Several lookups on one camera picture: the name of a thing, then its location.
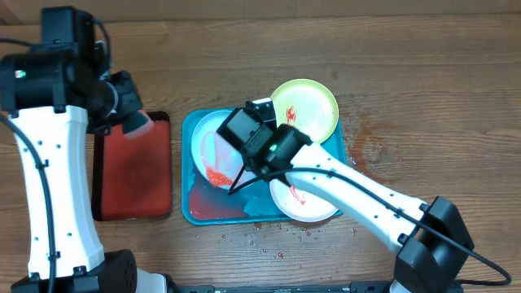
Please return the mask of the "red sponge with green pad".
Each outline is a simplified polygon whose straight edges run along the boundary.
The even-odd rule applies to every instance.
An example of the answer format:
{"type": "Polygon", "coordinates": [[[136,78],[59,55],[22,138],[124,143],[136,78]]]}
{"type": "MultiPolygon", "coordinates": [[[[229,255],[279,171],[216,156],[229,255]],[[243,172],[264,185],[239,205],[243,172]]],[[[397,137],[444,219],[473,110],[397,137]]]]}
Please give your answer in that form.
{"type": "Polygon", "coordinates": [[[144,110],[138,110],[127,117],[122,123],[125,138],[134,139],[152,130],[154,122],[144,110]]]}

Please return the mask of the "yellow-green plate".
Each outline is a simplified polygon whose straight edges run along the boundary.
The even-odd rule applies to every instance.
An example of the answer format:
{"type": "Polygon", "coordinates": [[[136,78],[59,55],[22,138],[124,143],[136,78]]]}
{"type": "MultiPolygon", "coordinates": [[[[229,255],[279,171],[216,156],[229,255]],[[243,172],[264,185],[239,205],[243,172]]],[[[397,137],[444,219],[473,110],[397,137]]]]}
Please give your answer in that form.
{"type": "Polygon", "coordinates": [[[333,134],[339,108],[335,96],[323,84],[310,79],[287,81],[270,98],[278,125],[293,126],[313,142],[325,142],[333,134]]]}

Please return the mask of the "light blue plate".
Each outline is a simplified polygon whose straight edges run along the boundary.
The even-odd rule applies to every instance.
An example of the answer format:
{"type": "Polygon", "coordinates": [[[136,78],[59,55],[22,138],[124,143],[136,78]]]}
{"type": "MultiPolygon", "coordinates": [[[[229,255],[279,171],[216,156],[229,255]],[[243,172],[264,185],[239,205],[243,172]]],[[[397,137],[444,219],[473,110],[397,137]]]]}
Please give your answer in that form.
{"type": "Polygon", "coordinates": [[[191,137],[191,154],[196,168],[214,187],[228,190],[243,167],[243,159],[218,133],[231,110],[210,112],[196,124],[191,137]]]}

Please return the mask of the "white plate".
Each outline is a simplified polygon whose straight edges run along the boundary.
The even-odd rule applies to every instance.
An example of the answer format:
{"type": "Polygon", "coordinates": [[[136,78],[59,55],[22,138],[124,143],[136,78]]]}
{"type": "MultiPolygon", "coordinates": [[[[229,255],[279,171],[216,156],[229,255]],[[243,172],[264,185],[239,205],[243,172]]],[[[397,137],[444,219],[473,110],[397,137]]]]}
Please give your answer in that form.
{"type": "Polygon", "coordinates": [[[309,192],[287,186],[279,180],[269,183],[269,191],[276,206],[293,220],[318,222],[334,216],[339,209],[309,192]]]}

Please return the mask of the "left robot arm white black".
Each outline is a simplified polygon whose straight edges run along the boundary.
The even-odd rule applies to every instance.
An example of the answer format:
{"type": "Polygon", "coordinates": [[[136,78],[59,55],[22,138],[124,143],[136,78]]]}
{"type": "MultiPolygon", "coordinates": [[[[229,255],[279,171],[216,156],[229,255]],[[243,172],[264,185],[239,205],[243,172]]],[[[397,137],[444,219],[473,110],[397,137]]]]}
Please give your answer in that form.
{"type": "Polygon", "coordinates": [[[1,61],[1,122],[15,135],[24,171],[31,244],[14,292],[159,292],[129,250],[107,252],[94,226],[85,162],[88,134],[151,128],[132,77],[111,72],[103,23],[74,7],[42,10],[41,40],[1,61]]]}

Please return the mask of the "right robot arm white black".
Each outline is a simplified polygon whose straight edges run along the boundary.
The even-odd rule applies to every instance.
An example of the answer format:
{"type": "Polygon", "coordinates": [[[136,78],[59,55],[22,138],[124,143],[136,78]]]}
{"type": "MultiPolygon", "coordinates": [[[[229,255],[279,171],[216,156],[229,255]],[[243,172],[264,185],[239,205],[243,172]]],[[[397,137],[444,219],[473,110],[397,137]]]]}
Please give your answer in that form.
{"type": "Polygon", "coordinates": [[[331,203],[395,253],[390,292],[442,293],[455,286],[474,243],[447,199],[426,203],[348,167],[296,127],[277,125],[271,101],[235,108],[217,133],[239,151],[257,179],[294,186],[331,203]]]}

